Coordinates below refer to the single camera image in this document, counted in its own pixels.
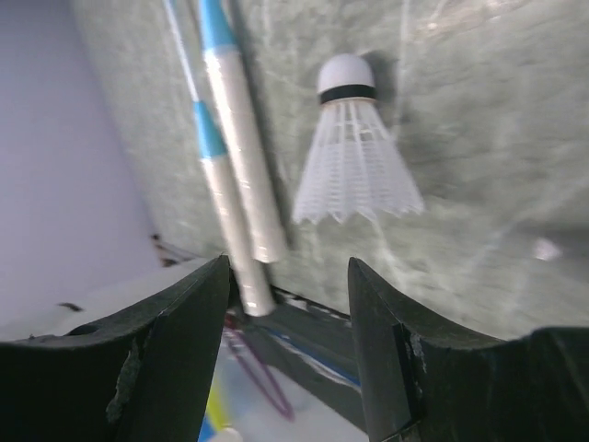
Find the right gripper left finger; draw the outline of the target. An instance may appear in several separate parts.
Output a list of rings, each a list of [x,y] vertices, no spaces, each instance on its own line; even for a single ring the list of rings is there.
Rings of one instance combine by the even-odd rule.
[[[221,256],[65,335],[2,343],[2,439],[196,440],[229,292]]]

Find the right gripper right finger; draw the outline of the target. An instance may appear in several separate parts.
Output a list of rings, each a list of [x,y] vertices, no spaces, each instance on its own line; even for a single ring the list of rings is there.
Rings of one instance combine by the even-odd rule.
[[[352,335],[373,441],[584,441],[588,331],[502,341],[461,326],[348,264]]]

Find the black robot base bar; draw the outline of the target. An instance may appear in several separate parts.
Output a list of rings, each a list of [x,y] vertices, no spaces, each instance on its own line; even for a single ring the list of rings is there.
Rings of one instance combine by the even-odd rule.
[[[364,431],[350,318],[276,287],[272,293],[277,300],[273,313],[251,318],[244,313],[238,286],[232,282],[232,324],[264,363]]]

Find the blue racket near basket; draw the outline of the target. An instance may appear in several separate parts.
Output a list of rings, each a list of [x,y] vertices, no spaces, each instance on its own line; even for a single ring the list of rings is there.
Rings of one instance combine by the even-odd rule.
[[[243,309],[252,317],[267,316],[274,311],[276,303],[261,263],[254,260],[251,254],[246,218],[225,142],[206,103],[199,96],[179,27],[176,3],[165,1],[163,5],[191,98],[191,114],[202,169],[237,279]]]

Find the white shuttlecock on table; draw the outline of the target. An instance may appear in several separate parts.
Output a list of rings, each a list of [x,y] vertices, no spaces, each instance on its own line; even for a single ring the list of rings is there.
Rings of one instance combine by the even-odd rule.
[[[294,198],[292,220],[338,223],[359,214],[420,214],[424,201],[376,107],[369,63],[342,53],[319,70],[320,115]]]

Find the blue racket behind cover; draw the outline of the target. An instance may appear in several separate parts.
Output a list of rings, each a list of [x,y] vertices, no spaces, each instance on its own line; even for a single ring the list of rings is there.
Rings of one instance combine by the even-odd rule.
[[[278,262],[288,251],[260,140],[241,51],[222,3],[200,1],[202,55],[248,220],[252,254]]]

